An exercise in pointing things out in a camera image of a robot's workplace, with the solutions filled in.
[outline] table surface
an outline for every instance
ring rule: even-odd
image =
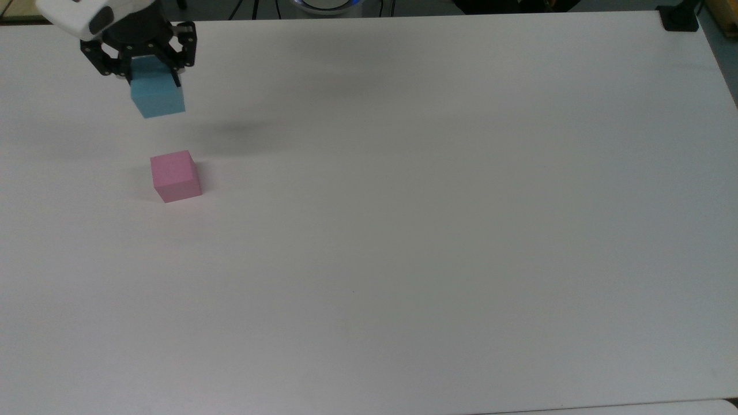
[[[655,12],[198,25],[143,120],[0,27],[4,414],[738,395],[738,112]],[[190,150],[204,195],[158,199]]]

